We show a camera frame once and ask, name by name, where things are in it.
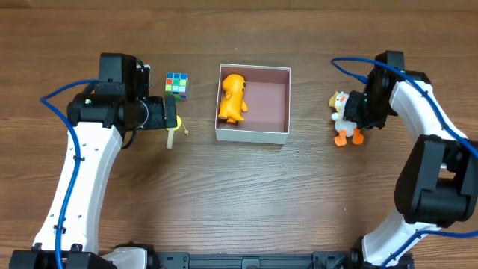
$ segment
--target white box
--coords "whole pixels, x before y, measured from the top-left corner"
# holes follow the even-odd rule
[[[223,79],[242,75],[246,80],[244,101],[249,110],[244,121],[228,124],[217,117],[224,97]],[[216,104],[216,139],[224,141],[284,144],[291,118],[291,68],[221,64]]]

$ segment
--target plush toy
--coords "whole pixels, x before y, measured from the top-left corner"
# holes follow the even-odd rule
[[[243,121],[244,118],[240,112],[247,112],[248,108],[243,100],[244,91],[246,90],[246,81],[244,77],[237,74],[228,75],[224,78],[223,89],[226,92],[221,101],[219,115],[220,119],[227,119],[227,123],[235,124]]]
[[[335,108],[337,112],[332,114],[332,119],[335,121],[335,130],[338,136],[334,138],[335,145],[347,145],[347,137],[352,137],[352,143],[360,145],[364,143],[364,135],[357,129],[357,123],[344,120],[344,109],[349,95],[344,92],[335,92],[329,100],[329,107]]]

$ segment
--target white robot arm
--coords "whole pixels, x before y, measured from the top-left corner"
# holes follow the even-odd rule
[[[111,166],[120,151],[122,138],[116,127],[104,128],[102,123],[78,123],[74,129],[84,161],[81,162],[66,210],[61,249],[69,251],[73,244],[80,244],[82,251],[98,253],[99,215]],[[75,166],[74,156],[73,140],[68,133],[68,148],[55,198],[34,240],[34,245],[40,243],[42,250],[55,250],[54,227]]]
[[[390,61],[399,70],[404,70],[403,53],[387,51],[377,58],[381,62]],[[410,73],[415,75],[417,78],[415,83],[435,103],[444,118],[444,123],[459,136],[467,139],[465,134],[451,123],[437,103],[426,75],[421,72]],[[454,137],[443,130],[431,105],[421,93],[407,81],[397,79],[392,72],[386,72],[376,66],[369,75],[365,92],[354,93],[351,96],[356,98],[353,102],[356,106],[349,108],[348,111],[354,112],[350,113],[352,114],[350,117],[356,119],[359,125],[382,128],[385,125],[386,114],[399,116],[415,143],[397,181],[395,189],[397,208],[392,210],[377,229],[359,239],[356,250],[361,257],[354,262],[349,261],[348,264],[351,268],[380,267],[391,257],[387,266],[395,266],[399,264],[401,256],[407,250],[426,236],[414,239],[399,255],[392,256],[417,231],[438,231],[455,221],[465,221],[471,216],[477,201],[478,189],[475,184],[477,175],[474,174],[474,169],[467,171],[467,168],[476,167],[477,160],[470,157],[469,151],[463,149]],[[389,106],[379,104],[384,101]],[[366,102],[375,104],[361,106]],[[456,173],[454,182],[441,181],[440,169]]]
[[[64,262],[67,258],[69,268],[90,268],[88,264],[95,264],[94,268],[147,269],[158,265],[150,245],[125,244],[102,259],[97,256],[99,216],[117,153],[131,145],[138,129],[172,130],[177,126],[174,97],[166,96],[163,103],[162,97],[149,95],[150,73],[150,66],[133,56],[101,54],[99,80],[91,82],[68,105],[67,118],[78,138],[81,163],[63,225],[58,227],[58,216],[76,158],[69,132],[63,171],[45,223],[34,239],[32,250],[35,251],[14,253],[11,268],[29,268],[31,261],[36,268],[35,260],[52,260],[57,229],[63,230],[60,251],[63,251]],[[133,137],[122,148],[128,131],[133,131]]]

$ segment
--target black clamp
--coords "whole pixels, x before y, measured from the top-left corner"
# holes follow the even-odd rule
[[[31,251],[41,251],[42,250],[42,244],[40,242],[35,243],[33,247],[31,247]]]
[[[81,252],[83,250],[83,245],[82,244],[72,244],[72,247],[70,248],[70,252],[76,251],[76,252]]]
[[[76,161],[76,159],[78,159],[78,157],[77,157],[76,155],[74,155],[74,156],[73,156],[73,160]]]
[[[57,230],[57,229],[62,229],[62,230],[63,230],[63,232],[62,232],[63,234],[65,234],[65,232],[66,232],[66,228],[63,227],[63,226],[62,226],[62,227],[59,227],[58,225],[54,225],[54,226],[53,226],[53,229],[55,229],[55,230]]]
[[[418,233],[418,230],[415,230],[415,236],[420,240],[421,239],[421,235]]]
[[[393,253],[390,253],[390,257],[391,257],[391,259],[394,260],[394,261],[397,260],[397,257],[395,257]]]

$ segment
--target rubik's cube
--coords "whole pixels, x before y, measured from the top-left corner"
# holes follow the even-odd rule
[[[176,98],[176,101],[187,101],[189,99],[189,90],[187,88],[189,79],[186,74],[167,73],[166,74],[166,94]]]

